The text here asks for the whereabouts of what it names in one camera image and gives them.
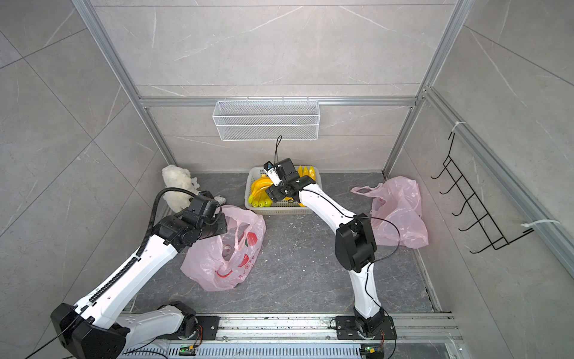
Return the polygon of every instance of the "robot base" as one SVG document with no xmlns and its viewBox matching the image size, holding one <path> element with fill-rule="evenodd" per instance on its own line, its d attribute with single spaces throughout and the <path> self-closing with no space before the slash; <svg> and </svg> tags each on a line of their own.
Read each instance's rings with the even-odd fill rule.
<svg viewBox="0 0 574 359">
<path fill-rule="evenodd" d="M 364 319 L 357 312 L 355 316 L 336 316 L 335 323 L 339 340 L 382 339 L 381 331 L 385 340 L 397 339 L 392 317 L 385 315 L 382 310 L 369 319 Z M 364 334 L 359 333 L 358 325 L 363 327 L 361 332 Z"/>
</svg>

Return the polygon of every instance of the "black wire hook rack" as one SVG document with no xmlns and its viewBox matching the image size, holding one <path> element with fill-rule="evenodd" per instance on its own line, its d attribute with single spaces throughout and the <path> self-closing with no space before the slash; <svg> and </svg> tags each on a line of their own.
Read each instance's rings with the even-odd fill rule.
<svg viewBox="0 0 574 359">
<path fill-rule="evenodd" d="M 449 149 L 448 149 L 447 158 L 443 161 L 443 170 L 439 173 L 438 176 L 436 176 L 436 177 L 432 177 L 432 176 L 431 176 L 430 178 L 432 178 L 432 179 L 438 179 L 444 172 L 448 173 L 448 175 L 451 177 L 451 179 L 454 181 L 454 183 L 453 183 L 453 185 L 452 185 L 446 192 L 439 192 L 439 193 L 442 194 L 442 195 L 445 195 L 445 194 L 449 193 L 453 188 L 456 187 L 456 188 L 459 190 L 459 192 L 460 192 L 460 194 L 462 195 L 462 197 L 464 198 L 463 207 L 460 209 L 460 211 L 458 212 L 458 214 L 452 213 L 452 215 L 457 216 L 457 217 L 460 216 L 460 215 L 462 214 L 464 208 L 466 207 L 466 205 L 468 205 L 468 208 L 470 208 L 470 210 L 472 211 L 472 214 L 474 215 L 474 218 L 475 218 L 475 220 L 476 220 L 473 224 L 471 224 L 471 225 L 470 225 L 468 228 L 466 228 L 466 229 L 461 229 L 461 228 L 459 228 L 459 231 L 465 232 L 465 231 L 469 230 L 470 228 L 474 227 L 476 224 L 478 224 L 478 225 L 480 226 L 480 228 L 482 229 L 482 232 L 484 232 L 484 235 L 485 235 L 486 238 L 488 239 L 488 241 L 489 241 L 489 243 L 490 243 L 489 245 L 487 245 L 487 246 L 484 247 L 483 249 L 478 250 L 478 251 L 476 251 L 476 252 L 473 252 L 472 250 L 470 250 L 469 252 L 472 253 L 472 254 L 477 254 L 477 253 L 480 253 L 480 252 L 482 252 L 483 250 L 485 250 L 485 249 L 487 249 L 487 248 L 489 248 L 489 247 L 492 247 L 492 248 L 494 248 L 495 250 L 498 250 L 498 249 L 503 248 L 503 247 L 505 247 L 505 246 L 508 246 L 509 244 L 511 244 L 511 243 L 513 243 L 513 242 L 519 240 L 520 238 L 522 238 L 522 237 L 524 237 L 524 236 L 526 236 L 526 235 L 528 235 L 528 234 L 534 232 L 534 229 L 528 228 L 527 230 L 525 230 L 525 231 L 522 232 L 522 235 L 518 236 L 517 238 L 515 238 L 515 239 L 513 239 L 513 240 L 510 240 L 510 241 L 509 241 L 509 240 L 506 238 L 506 236 L 502 233 L 502 231 L 501 231 L 500 228 L 498 227 L 497 223 L 494 221 L 494 218 L 492 218 L 492 216 L 490 215 L 490 213 L 489 213 L 488 210 L 486 209 L 486 206 L 484 205 L 484 203 L 482 203 L 482 200 L 480 200 L 480 197 L 478 196 L 478 194 L 476 193 L 476 191 L 474 190 L 474 188 L 470 185 L 470 183 L 468 182 L 468 180 L 466 179 L 466 177 L 464 176 L 464 174 L 462 173 L 462 171 L 459 169 L 459 167 L 456 165 L 456 163 L 453 161 L 453 159 L 452 159 L 452 157 L 451 157 L 452 144 L 454 143 L 454 140 L 455 140 L 455 133 L 454 133 L 454 132 L 451 132 L 451 134 L 448 136 L 448 139 L 451 140 L 451 146 L 450 146 Z M 448 169 L 448 166 L 449 166 L 450 164 L 452 164 L 452 165 L 457 169 L 457 171 L 459 171 L 459 173 L 460 173 L 460 176 L 459 176 L 457 179 L 455 179 L 455 177 L 452 175 L 451 171 Z M 463 190 L 460 188 L 459 182 L 460 182 L 460 183 L 463 183 L 463 182 L 461 182 L 461 181 L 466 182 L 466 185 L 468 186 L 468 188 L 470 188 L 470 190 L 471 190 L 471 192 L 472 192 L 472 194 L 471 194 L 470 196 L 466 197 L 465 194 L 464 194 L 464 192 L 463 192 Z M 478 200 L 478 203 L 480 203 L 480 206 L 482 207 L 482 209 L 483 209 L 484 212 L 486 213 L 485 215 L 482 215 L 480 218 L 479 218 L 479 217 L 477 216 L 477 214 L 476 214 L 476 213 L 478 212 L 478 210 L 475 210 L 475 208 L 472 208 L 472 205 L 471 205 L 471 203 L 469 202 L 473 197 L 475 197 L 476 200 Z M 492 223 L 494 224 L 494 227 L 496 228 L 496 230 L 498 231 L 498 233 L 499 233 L 499 235 L 500 235 L 500 237 L 499 237 L 497 240 L 493 241 L 493 240 L 491 239 L 491 237 L 488 235 L 488 232 L 487 232 L 486 229 L 484 228 L 484 225 L 481 223 L 481 221 L 482 221 L 483 219 L 489 219 L 489 220 L 492 221 Z"/>
</svg>

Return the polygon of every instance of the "cable tie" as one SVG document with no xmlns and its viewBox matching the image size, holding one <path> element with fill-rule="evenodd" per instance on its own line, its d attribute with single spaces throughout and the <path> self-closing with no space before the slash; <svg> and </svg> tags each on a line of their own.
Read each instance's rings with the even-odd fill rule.
<svg viewBox="0 0 574 359">
<path fill-rule="evenodd" d="M 521 224 L 521 226 L 528 228 L 528 227 L 532 227 L 534 225 L 537 225 L 538 223 L 546 223 L 546 222 L 560 224 L 560 222 L 555 220 L 555 219 L 539 219 L 539 220 L 531 222 L 531 223 L 523 223 L 523 224 Z"/>
<path fill-rule="evenodd" d="M 454 127 L 453 127 L 452 130 L 451 130 L 451 132 L 454 132 L 454 131 L 455 131 L 455 128 L 456 128 L 458 125 L 460 125 L 461 123 L 466 123 L 466 122 L 464 122 L 464 121 L 456 121 Z"/>
</svg>

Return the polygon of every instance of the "vent grille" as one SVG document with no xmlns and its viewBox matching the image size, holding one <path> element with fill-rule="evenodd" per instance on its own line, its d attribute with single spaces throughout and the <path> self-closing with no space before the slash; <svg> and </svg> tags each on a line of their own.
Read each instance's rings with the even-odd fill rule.
<svg viewBox="0 0 574 359">
<path fill-rule="evenodd" d="M 195 356 L 180 356 L 180 345 L 171 344 L 169 350 L 158 347 L 146 347 L 155 353 L 161 353 L 170 359 L 195 358 L 195 359 L 213 359 L 213 358 L 234 358 L 234 359 L 267 359 L 267 358 L 285 358 L 285 359 L 338 359 L 338 358 L 361 358 L 359 354 L 359 344 L 207 344 L 204 343 L 197 349 Z M 150 352 L 136 352 L 130 354 L 121 354 L 119 359 L 155 359 L 163 358 L 159 354 Z"/>
</svg>

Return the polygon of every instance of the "aluminum rail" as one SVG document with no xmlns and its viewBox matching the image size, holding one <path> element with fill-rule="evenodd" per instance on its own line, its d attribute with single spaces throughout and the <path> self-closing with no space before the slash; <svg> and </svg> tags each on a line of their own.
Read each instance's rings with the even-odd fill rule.
<svg viewBox="0 0 574 359">
<path fill-rule="evenodd" d="M 305 314 L 201 314 L 217 315 L 216 342 L 233 343 L 377 343 L 377 340 L 340 341 L 330 329 L 337 315 Z M 458 343 L 462 336 L 452 314 L 391 313 L 398 343 Z"/>
<path fill-rule="evenodd" d="M 436 49 L 435 55 L 430 61 L 429 68 L 426 71 L 425 77 L 422 79 L 421 87 L 417 91 L 416 99 L 417 102 L 414 107 L 412 107 L 406 116 L 405 122 L 402 124 L 401 130 L 395 140 L 393 148 L 389 153 L 385 166 L 383 167 L 383 176 L 388 178 L 394 164 L 397 162 L 398 155 L 401 153 L 401 149 L 405 145 L 406 138 L 410 133 L 411 128 L 414 125 L 419 111 L 421 110 L 424 98 L 422 92 L 424 88 L 434 85 L 436 78 L 442 69 L 448 54 L 450 53 L 453 44 L 461 28 L 468 17 L 468 13 L 472 8 L 475 0 L 458 0 L 455 9 L 452 12 L 451 18 L 447 23 L 447 27 L 444 30 L 443 37 L 440 40 L 439 46 Z"/>
<path fill-rule="evenodd" d="M 130 75 L 127 73 L 126 68 L 123 66 L 118 54 L 116 53 L 114 46 L 112 45 L 109 36 L 104 30 L 104 27 L 100 22 L 90 0 L 72 0 L 72 2 L 76 6 L 77 12 L 86 23 L 88 30 L 94 37 L 96 44 L 102 51 L 102 54 L 106 58 L 106 61 L 110 65 L 114 75 L 116 78 L 118 78 L 119 84 L 123 87 L 123 90 L 126 92 L 126 95 L 130 99 L 131 104 L 135 107 L 139 117 L 141 117 L 143 124 L 152 135 L 152 138 L 156 142 L 157 147 L 160 149 L 161 154 L 164 156 L 168 164 L 177 164 L 175 157 L 173 157 L 172 152 L 169 150 L 168 144 L 165 142 L 155 122 L 153 122 L 148 111 L 139 104 L 138 90 L 135 87 L 135 84 L 132 81 Z"/>
<path fill-rule="evenodd" d="M 217 101 L 318 101 L 320 106 L 414 106 L 413 96 L 270 96 L 270 97 L 143 97 L 142 107 L 215 106 Z"/>
<path fill-rule="evenodd" d="M 456 121 L 464 122 L 464 119 L 433 88 L 427 87 L 424 97 L 449 126 L 454 126 Z M 528 222 L 553 218 L 550 212 L 473 131 L 472 127 L 469 125 L 457 126 L 454 131 L 458 135 L 458 139 L 466 145 L 474 158 L 480 162 L 486 172 L 498 183 L 502 191 Z M 574 239 L 570 234 L 561 225 L 550 222 L 539 223 L 532 228 L 558 258 L 568 273 L 574 277 Z"/>
</svg>

